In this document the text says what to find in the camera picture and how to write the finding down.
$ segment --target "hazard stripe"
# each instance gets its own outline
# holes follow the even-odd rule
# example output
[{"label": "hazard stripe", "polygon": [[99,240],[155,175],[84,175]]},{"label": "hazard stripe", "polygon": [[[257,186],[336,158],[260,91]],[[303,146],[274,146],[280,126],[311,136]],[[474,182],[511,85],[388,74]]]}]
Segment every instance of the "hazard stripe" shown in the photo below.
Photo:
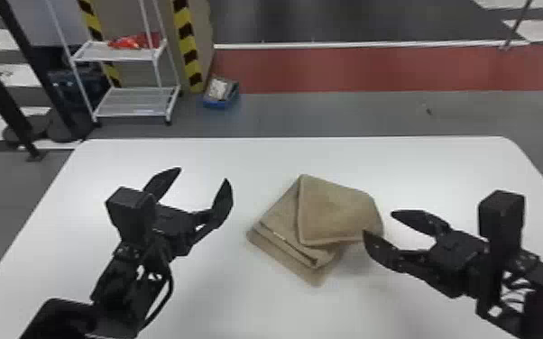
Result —
[{"label": "hazard stripe", "polygon": [[185,74],[189,80],[189,89],[193,93],[204,91],[204,77],[198,60],[198,46],[191,23],[188,0],[173,0],[174,23],[179,38],[179,51],[183,56]]},{"label": "hazard stripe", "polygon": [[[78,0],[78,6],[80,7],[80,12],[82,12],[82,17],[84,22],[87,24],[88,31],[90,36],[94,41],[103,41],[103,30],[101,29],[101,22],[95,13],[95,8],[91,3],[91,0]],[[120,82],[120,72],[111,62],[105,62],[103,65],[103,72],[109,77],[115,87],[121,87],[122,83]]]}]

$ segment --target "metal shelf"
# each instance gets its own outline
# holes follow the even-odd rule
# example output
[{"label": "metal shelf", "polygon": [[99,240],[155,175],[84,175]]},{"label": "metal shelf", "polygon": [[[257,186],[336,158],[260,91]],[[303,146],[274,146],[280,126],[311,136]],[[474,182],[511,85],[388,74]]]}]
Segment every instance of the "metal shelf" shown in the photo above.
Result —
[{"label": "metal shelf", "polygon": [[179,87],[112,87],[95,110],[95,116],[166,116],[177,101]]},{"label": "metal shelf", "polygon": [[[162,37],[160,46],[156,49],[141,49],[141,50],[118,50],[107,46],[107,41],[93,41],[89,40],[82,44],[78,51],[73,55],[69,51],[68,42],[65,39],[63,30],[59,22],[59,17],[56,14],[55,8],[52,4],[52,0],[44,0],[49,13],[51,14],[52,21],[55,25],[55,30],[59,35],[61,45],[65,51],[65,55],[68,57],[69,66],[71,67],[76,82],[80,90],[80,94],[84,100],[84,104],[90,113],[93,123],[97,122],[99,116],[164,116],[167,123],[170,123],[170,115],[172,109],[177,102],[179,92],[181,90],[179,74],[175,67],[174,59],[172,58],[172,50],[169,46],[168,36],[166,34],[166,28],[164,27],[164,21],[160,8],[158,6],[158,0],[151,0],[155,17],[158,21],[158,28],[160,29],[160,35]],[[145,37],[150,45],[152,44],[152,27],[148,19],[147,10],[145,8],[145,0],[136,0],[138,3],[141,17],[143,19],[143,29]],[[163,87],[161,73],[158,68],[158,59],[164,51],[167,51],[170,66],[172,67],[172,73],[174,77],[173,87]],[[107,80],[110,85],[110,89],[107,91],[101,102],[97,107],[93,107],[91,104],[87,90],[80,78],[77,64],[80,62],[98,62],[102,69],[104,68],[103,62],[126,62],[126,61],[149,61],[152,64],[153,75],[155,76],[157,87],[128,87],[118,88],[115,87],[114,81],[106,73]]]},{"label": "metal shelf", "polygon": [[71,57],[74,62],[87,61],[157,61],[167,41],[162,39],[157,49],[119,50],[107,46],[108,41],[87,41]]}]

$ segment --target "beige towel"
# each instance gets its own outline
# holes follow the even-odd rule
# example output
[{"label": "beige towel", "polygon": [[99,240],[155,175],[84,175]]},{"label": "beige towel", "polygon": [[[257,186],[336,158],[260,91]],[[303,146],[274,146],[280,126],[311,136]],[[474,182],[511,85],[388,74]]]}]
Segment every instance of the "beige towel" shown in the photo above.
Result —
[{"label": "beige towel", "polygon": [[374,200],[366,193],[301,175],[263,215],[248,239],[314,286],[362,230],[382,234]]}]

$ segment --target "red object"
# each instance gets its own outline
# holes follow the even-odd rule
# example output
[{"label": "red object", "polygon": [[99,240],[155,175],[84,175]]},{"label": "red object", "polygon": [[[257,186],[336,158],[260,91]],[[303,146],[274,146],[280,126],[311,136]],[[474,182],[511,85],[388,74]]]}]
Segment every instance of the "red object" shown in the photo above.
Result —
[{"label": "red object", "polygon": [[543,44],[216,50],[210,71],[241,93],[543,90]]},{"label": "red object", "polygon": [[[150,48],[150,42],[147,39],[147,34],[145,32],[134,35],[134,39],[142,49]],[[152,44],[154,49],[160,47],[160,32],[152,32]]]},{"label": "red object", "polygon": [[118,50],[139,50],[141,48],[133,36],[113,39],[107,43],[107,46]]},{"label": "red object", "polygon": [[[160,33],[152,32],[152,45],[154,49],[160,47]],[[140,50],[140,49],[149,49],[150,42],[147,39],[147,34],[145,32],[123,36],[118,39],[113,39],[107,43],[107,46],[119,50]]]}]

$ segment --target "white table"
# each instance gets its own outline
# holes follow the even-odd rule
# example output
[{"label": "white table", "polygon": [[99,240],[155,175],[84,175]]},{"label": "white table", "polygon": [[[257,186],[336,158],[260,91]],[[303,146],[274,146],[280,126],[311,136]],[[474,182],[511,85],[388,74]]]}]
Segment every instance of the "white table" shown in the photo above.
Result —
[{"label": "white table", "polygon": [[477,234],[477,204],[496,188],[524,194],[524,245],[543,258],[543,177],[498,137],[90,141],[68,163],[0,262],[0,339],[17,338],[51,297],[87,301],[118,242],[104,201],[183,167],[162,203],[209,206],[224,177],[235,208],[220,230],[172,263],[176,289],[140,338],[510,338],[445,298],[392,273],[355,246],[314,289],[249,244],[244,233],[301,173],[368,191],[387,237],[432,240],[390,218],[423,208]]}]

